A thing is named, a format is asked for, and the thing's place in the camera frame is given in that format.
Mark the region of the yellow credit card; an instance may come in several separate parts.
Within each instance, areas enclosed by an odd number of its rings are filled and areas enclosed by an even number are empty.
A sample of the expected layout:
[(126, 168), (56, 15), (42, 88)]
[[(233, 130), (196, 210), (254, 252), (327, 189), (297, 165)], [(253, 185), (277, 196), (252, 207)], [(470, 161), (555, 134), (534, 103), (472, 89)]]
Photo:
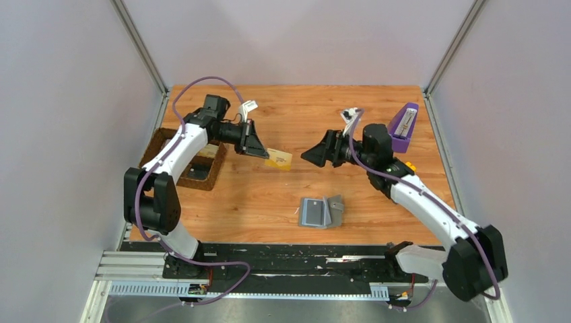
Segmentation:
[(269, 158), (264, 161), (265, 166), (278, 170), (290, 171), (292, 167), (292, 154), (272, 148), (268, 148)]

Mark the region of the grey credit card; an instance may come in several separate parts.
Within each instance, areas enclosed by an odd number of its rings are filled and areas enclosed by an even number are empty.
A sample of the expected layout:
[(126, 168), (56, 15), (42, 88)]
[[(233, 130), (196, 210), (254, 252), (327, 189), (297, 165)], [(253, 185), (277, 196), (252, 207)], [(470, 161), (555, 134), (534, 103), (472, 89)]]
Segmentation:
[(322, 200), (306, 199), (302, 217), (303, 224), (314, 227), (323, 226), (325, 224), (324, 208)]

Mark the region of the grey card holder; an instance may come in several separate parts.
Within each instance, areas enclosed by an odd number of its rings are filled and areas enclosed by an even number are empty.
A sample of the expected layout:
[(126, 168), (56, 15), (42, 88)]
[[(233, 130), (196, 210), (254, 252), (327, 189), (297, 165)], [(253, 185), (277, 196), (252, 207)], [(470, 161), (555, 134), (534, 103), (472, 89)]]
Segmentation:
[(317, 229), (339, 227), (343, 223), (345, 205), (338, 194), (321, 199), (301, 198), (298, 209), (298, 225)]

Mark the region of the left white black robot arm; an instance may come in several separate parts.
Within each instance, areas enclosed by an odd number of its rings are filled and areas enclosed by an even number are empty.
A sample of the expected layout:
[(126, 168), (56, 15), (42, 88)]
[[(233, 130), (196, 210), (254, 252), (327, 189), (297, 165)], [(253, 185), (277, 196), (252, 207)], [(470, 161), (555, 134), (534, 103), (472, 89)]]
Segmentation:
[(191, 160), (211, 141), (234, 146), (237, 154), (269, 158), (247, 114), (256, 109), (254, 100), (238, 109), (240, 121), (225, 119), (227, 99), (206, 95), (203, 106), (187, 114), (169, 143), (140, 168), (129, 168), (124, 175), (124, 219), (148, 230), (165, 243), (169, 253), (181, 259), (195, 259), (200, 246), (184, 227), (176, 183)]

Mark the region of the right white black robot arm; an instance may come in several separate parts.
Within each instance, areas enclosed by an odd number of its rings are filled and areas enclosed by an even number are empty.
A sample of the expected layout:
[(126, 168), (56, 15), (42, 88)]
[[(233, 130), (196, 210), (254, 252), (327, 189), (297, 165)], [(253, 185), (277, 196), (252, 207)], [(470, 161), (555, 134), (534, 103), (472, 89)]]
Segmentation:
[(363, 167), (376, 190), (438, 238), (441, 250), (411, 242), (397, 245), (391, 256), (403, 272), (441, 281), (462, 301), (488, 297), (490, 288), (495, 292), (491, 298), (500, 298), (499, 284), (509, 275), (502, 234), (493, 225), (476, 224), (433, 194), (411, 164), (395, 157), (384, 124), (366, 125), (360, 140), (342, 130), (328, 130), (301, 158), (320, 168), (327, 162)]

